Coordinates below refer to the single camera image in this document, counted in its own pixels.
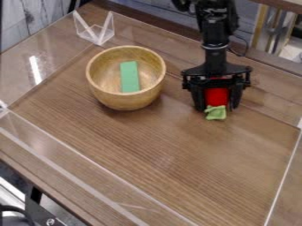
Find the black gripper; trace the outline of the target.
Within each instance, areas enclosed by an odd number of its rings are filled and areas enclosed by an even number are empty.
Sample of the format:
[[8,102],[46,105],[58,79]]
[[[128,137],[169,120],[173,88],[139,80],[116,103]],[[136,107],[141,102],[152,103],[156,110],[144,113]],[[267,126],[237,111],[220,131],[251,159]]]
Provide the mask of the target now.
[[249,74],[252,68],[239,64],[225,63],[216,69],[207,64],[185,69],[180,72],[183,82],[181,87],[191,91],[195,109],[205,109],[204,89],[231,88],[229,90],[229,110],[233,110],[240,103],[243,88],[251,84]]

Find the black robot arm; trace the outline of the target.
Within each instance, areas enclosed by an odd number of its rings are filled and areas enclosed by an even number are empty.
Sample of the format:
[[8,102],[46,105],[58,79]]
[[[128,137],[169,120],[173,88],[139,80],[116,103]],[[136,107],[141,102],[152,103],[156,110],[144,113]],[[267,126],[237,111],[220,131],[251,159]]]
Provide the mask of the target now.
[[195,109],[203,111],[212,95],[208,90],[225,89],[225,105],[229,110],[240,103],[243,90],[249,87],[252,68],[227,61],[229,36],[237,29],[235,0],[171,0],[181,12],[195,8],[196,23],[201,34],[204,62],[184,69],[181,87],[189,92]]

